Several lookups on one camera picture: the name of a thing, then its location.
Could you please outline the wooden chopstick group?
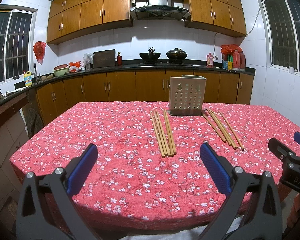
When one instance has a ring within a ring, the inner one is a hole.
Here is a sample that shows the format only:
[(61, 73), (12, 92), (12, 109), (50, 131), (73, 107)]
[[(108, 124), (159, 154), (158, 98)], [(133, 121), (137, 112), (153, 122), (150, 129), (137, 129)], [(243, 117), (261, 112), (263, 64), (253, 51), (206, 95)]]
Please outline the wooden chopstick group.
[(215, 125), (208, 119), (208, 117), (205, 114), (203, 115), (203, 117), (209, 123), (209, 125), (213, 128), (213, 130), (218, 134), (218, 136), (221, 138), (221, 140), (223, 142), (226, 142), (226, 139), (225, 139), (223, 133), (215, 127)]
[(214, 114), (214, 112), (210, 109), (207, 110), (210, 114), (210, 116), (213, 118), (213, 120), (215, 121), (215, 123), (217, 124), (217, 126), (219, 127), (219, 129), (221, 130), (221, 132), (223, 133), (227, 143), (232, 146), (232, 148), (234, 150), (238, 149), (238, 146), (236, 145), (236, 143), (232, 140), (232, 138), (230, 137), (229, 133), (227, 132), (227, 130), (225, 129), (224, 125), (221, 123), (221, 121), (217, 118), (217, 116)]
[(221, 130), (221, 132), (223, 133), (226, 141), (228, 142), (228, 144), (230, 146), (232, 146), (232, 140), (230, 139), (227, 131), (225, 130), (225, 128), (223, 127), (222, 123), (219, 121), (219, 119), (214, 115), (213, 111), (209, 110), (208, 108), (206, 109), (208, 111), (208, 113), (210, 114), (211, 118), (213, 118), (213, 120), (215, 121), (215, 123), (217, 124), (217, 126), (219, 127), (219, 129)]

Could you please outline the red oil bottles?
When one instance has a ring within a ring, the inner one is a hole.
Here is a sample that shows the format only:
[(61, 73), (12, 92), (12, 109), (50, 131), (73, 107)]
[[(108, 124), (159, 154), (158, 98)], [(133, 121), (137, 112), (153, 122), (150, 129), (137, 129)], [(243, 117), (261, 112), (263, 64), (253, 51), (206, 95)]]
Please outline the red oil bottles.
[(235, 50), (232, 54), (232, 69), (237, 71), (245, 71), (245, 54), (243, 51)]

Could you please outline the red floral tablecloth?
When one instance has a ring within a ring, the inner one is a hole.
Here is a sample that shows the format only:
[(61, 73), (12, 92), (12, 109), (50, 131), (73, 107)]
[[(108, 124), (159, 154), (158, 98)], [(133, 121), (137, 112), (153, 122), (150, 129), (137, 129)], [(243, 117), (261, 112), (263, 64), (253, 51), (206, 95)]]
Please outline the red floral tablecloth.
[(81, 102), (26, 142), (10, 163), (20, 180), (41, 176), (95, 144), (98, 159), (73, 197), (93, 228), (174, 230), (210, 221), (225, 196), (218, 192), (199, 155), (208, 142), (218, 155), (249, 173), (270, 171), (278, 181), (281, 161), (268, 149), (277, 138), (300, 156), (293, 135), (299, 127), (268, 106), (207, 103), (227, 120), (242, 148), (223, 142), (203, 116), (170, 116), (177, 153), (160, 154), (150, 112), (167, 102)]

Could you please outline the beige perforated utensil holder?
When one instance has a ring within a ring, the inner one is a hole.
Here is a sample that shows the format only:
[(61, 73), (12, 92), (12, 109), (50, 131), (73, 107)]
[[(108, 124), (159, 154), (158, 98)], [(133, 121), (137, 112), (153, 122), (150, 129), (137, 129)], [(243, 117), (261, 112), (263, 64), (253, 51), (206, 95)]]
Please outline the beige perforated utensil holder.
[(203, 111), (207, 79), (198, 75), (170, 77), (169, 113), (175, 116), (197, 116)]

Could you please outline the red bag over bottles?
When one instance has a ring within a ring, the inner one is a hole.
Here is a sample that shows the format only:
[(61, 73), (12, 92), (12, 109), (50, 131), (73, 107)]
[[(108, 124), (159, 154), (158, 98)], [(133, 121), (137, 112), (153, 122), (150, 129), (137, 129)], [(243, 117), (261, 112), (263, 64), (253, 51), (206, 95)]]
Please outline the red bag over bottles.
[(236, 44), (224, 44), (224, 45), (221, 45), (221, 53), (222, 54), (230, 55), (234, 51), (238, 51), (239, 53), (241, 53), (243, 50), (242, 50), (241, 47), (239, 47)]

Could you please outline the pink detergent bottle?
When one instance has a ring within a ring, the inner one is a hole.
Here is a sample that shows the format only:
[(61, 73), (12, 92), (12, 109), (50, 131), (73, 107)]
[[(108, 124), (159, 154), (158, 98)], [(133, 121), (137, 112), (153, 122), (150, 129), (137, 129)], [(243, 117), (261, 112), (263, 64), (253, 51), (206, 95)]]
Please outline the pink detergent bottle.
[(209, 54), (206, 56), (206, 65), (207, 65), (207, 67), (209, 67), (209, 68), (212, 68), (212, 67), (213, 67), (213, 54), (212, 54), (212, 53), (209, 53)]

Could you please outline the right window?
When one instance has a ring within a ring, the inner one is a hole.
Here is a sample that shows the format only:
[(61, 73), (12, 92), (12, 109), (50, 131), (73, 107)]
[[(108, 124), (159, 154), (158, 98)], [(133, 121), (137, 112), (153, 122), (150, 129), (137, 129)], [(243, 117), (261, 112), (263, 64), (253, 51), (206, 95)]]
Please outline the right window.
[(300, 2), (262, 0), (267, 21), (270, 65), (300, 73)]

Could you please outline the window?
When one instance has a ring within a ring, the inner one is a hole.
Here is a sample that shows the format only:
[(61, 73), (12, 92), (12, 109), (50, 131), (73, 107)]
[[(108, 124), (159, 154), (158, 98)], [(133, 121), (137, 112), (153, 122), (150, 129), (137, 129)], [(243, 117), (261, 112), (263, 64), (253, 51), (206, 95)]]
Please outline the window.
[(262, 0), (267, 21), (270, 65), (300, 73), (300, 2)]
[(33, 13), (0, 10), (0, 83), (29, 71), (29, 46)]

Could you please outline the black countertop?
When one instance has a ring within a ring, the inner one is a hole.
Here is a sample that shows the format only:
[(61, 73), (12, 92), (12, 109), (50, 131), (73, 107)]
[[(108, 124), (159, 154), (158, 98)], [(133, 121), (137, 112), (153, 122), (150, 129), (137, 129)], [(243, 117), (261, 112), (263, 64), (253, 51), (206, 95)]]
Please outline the black countertop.
[(29, 89), (34, 89), (43, 85), (48, 84), (49, 82), (56, 82), (62, 79), (70, 79), (82, 75), (88, 75), (88, 74), (98, 74), (98, 73), (107, 73), (107, 72), (120, 72), (120, 71), (130, 71), (130, 70), (207, 70), (207, 71), (218, 71), (218, 72), (226, 72), (226, 73), (232, 73), (232, 74), (248, 74), (255, 76), (256, 69), (251, 67), (246, 67), (245, 71), (239, 71), (239, 70), (226, 70), (222, 68), (221, 63), (215, 63), (216, 67), (209, 68), (205, 65), (206, 61), (200, 61), (200, 60), (185, 60), (185, 63), (183, 64), (170, 64), (167, 63), (167, 59), (163, 60), (163, 63), (157, 63), (153, 65), (146, 65), (141, 63), (141, 60), (124, 60), (122, 66), (111, 66), (111, 67), (102, 67), (102, 68), (91, 68), (88, 70), (83, 70), (75, 73), (70, 74), (64, 74), (62, 76), (53, 77), (51, 79), (47, 79), (44, 81), (39, 81), (37, 83), (34, 83), (33, 85), (29, 87), (24, 87), (22, 90), (17, 91), (9, 96), (3, 97), (0, 99), (0, 107), (4, 104), (8, 103), (13, 98), (16, 98), (20, 94), (25, 93)]

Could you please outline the yellow dish soap bottle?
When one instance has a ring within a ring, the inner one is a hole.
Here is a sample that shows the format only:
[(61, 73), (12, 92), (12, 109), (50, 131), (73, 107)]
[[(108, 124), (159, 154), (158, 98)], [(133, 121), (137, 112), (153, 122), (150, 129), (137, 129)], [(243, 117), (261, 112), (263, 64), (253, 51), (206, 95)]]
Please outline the yellow dish soap bottle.
[(24, 71), (23, 80), (24, 80), (25, 87), (31, 86), (33, 84), (32, 73), (30, 71)]

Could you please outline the green basin with red lid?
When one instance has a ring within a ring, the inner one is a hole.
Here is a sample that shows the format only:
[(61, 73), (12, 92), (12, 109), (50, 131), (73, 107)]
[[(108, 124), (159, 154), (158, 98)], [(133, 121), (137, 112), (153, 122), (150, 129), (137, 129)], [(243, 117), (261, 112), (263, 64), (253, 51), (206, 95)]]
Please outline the green basin with red lid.
[(63, 76), (68, 72), (69, 72), (69, 67), (67, 64), (58, 65), (53, 69), (53, 74), (55, 77)]

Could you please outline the black lidded wok right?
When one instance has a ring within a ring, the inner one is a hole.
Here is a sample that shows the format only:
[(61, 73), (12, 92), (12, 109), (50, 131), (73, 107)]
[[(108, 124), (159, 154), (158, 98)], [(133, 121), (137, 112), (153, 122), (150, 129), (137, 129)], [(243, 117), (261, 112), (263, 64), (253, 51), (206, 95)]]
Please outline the black lidded wok right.
[(187, 58), (187, 53), (181, 48), (171, 49), (166, 53), (166, 56), (169, 59), (171, 64), (182, 64), (183, 61)]

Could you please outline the red bag on counter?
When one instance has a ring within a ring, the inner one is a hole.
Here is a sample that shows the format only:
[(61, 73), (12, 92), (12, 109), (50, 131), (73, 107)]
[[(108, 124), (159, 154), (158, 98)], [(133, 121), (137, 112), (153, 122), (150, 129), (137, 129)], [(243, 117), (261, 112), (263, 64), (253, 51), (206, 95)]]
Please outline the red bag on counter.
[(80, 72), (80, 71), (84, 71), (84, 70), (85, 70), (85, 66), (83, 66), (81, 64), (81, 61), (69, 62), (69, 72), (70, 73)]

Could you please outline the wooden lower cabinets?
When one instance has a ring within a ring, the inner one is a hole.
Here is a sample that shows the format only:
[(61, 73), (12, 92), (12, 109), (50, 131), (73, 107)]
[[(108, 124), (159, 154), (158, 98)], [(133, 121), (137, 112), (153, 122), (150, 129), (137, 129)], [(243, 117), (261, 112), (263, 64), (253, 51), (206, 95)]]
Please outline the wooden lower cabinets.
[(170, 78), (200, 75), (207, 79), (204, 102), (238, 103), (251, 100), (255, 70), (121, 70), (86, 74), (53, 81), (36, 89), (44, 124), (79, 102), (94, 101), (168, 101)]

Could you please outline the wooden cabinets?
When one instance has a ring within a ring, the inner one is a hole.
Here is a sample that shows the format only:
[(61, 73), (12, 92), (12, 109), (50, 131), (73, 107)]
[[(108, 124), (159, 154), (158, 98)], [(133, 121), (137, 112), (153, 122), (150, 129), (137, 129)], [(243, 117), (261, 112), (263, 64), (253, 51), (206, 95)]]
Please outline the wooden cabinets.
[(168, 101), (170, 78), (200, 75), (207, 79), (204, 102), (238, 103), (251, 100), (255, 70), (121, 70), (86, 74), (53, 81), (36, 89), (44, 124), (79, 102), (94, 101)]
[[(187, 0), (188, 28), (232, 37), (246, 36), (241, 0)], [(131, 27), (130, 0), (53, 0), (47, 24), (47, 42), (60, 44), (97, 31)]]

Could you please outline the clear plastic bag jar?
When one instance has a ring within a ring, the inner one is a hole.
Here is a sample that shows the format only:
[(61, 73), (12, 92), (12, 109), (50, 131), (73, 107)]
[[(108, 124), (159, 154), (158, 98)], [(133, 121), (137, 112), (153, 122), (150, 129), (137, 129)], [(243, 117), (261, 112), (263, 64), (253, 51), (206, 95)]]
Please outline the clear plastic bag jar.
[(93, 67), (93, 53), (85, 53), (83, 55), (83, 66), (85, 69), (91, 69)]

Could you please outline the dark cutting board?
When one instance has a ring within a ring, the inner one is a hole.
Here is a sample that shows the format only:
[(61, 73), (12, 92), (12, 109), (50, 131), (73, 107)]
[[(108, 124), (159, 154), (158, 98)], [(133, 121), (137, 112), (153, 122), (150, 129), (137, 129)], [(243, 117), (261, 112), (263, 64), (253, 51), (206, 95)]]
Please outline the dark cutting board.
[(93, 68), (115, 66), (115, 49), (97, 51), (93, 53)]

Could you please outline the black wok left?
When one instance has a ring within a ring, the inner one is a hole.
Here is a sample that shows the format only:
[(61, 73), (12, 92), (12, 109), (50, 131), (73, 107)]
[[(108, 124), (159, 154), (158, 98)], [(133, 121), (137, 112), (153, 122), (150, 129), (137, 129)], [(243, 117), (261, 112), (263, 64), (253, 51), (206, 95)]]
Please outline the black wok left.
[(139, 54), (144, 64), (157, 63), (160, 55), (161, 52), (156, 52), (154, 47), (149, 47), (149, 50), (147, 52)]

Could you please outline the red sauce bottle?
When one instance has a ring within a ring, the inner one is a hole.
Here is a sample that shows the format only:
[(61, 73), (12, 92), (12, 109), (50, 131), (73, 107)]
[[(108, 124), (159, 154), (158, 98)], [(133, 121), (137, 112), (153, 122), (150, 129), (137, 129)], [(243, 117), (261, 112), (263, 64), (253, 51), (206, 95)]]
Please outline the red sauce bottle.
[(122, 56), (120, 52), (117, 53), (117, 65), (118, 66), (122, 65)]

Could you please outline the left window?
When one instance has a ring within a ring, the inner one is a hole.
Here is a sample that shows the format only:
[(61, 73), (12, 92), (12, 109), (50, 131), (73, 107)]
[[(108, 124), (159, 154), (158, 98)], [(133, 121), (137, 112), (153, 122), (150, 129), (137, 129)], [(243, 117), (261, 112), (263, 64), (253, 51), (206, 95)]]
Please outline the left window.
[(0, 83), (29, 71), (29, 46), (33, 13), (0, 10)]

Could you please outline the steel range hood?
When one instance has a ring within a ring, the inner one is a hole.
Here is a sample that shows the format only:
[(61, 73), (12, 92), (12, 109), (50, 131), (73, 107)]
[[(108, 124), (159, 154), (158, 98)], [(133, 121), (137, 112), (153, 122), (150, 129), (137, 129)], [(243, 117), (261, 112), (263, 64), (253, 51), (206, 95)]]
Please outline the steel range hood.
[(190, 17), (187, 0), (130, 0), (132, 20), (176, 20)]

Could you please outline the wooden upper cabinets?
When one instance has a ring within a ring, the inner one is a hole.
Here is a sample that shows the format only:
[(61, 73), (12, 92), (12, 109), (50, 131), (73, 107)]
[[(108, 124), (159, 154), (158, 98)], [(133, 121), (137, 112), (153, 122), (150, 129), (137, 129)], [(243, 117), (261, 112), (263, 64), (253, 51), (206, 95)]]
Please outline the wooden upper cabinets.
[[(246, 36), (241, 0), (187, 0), (188, 28), (232, 37)], [(47, 24), (47, 42), (60, 44), (97, 31), (131, 27), (130, 0), (53, 0)]]

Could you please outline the red plastic bag on wall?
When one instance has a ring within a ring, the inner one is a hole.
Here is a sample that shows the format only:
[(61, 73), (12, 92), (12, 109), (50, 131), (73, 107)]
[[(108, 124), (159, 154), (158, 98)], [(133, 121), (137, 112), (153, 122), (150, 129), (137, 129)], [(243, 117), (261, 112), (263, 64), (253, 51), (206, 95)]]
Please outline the red plastic bag on wall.
[(39, 64), (43, 64), (43, 59), (45, 57), (45, 48), (46, 43), (43, 41), (37, 41), (33, 46), (33, 52)]

